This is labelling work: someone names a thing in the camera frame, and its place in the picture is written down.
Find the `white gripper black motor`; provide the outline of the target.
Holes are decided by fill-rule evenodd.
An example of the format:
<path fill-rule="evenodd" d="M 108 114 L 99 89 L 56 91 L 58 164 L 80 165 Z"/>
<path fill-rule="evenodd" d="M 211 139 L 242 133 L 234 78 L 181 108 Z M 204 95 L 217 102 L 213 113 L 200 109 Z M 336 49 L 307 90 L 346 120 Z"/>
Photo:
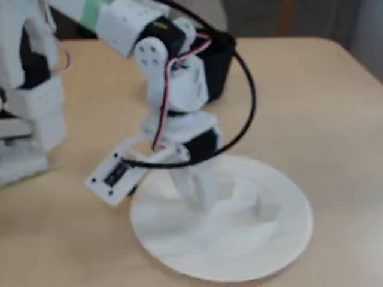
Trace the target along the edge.
<path fill-rule="evenodd" d="M 156 151 L 174 147 L 178 162 L 199 164 L 193 170 L 193 180 L 201 210 L 212 210 L 216 202 L 214 163 L 202 163 L 220 154 L 222 132 L 217 117 L 208 112 L 194 112 L 160 120 L 159 114 L 149 115 L 141 123 L 142 132 L 151 140 Z M 189 168 L 171 169 L 169 175 L 180 196 L 194 200 Z"/>

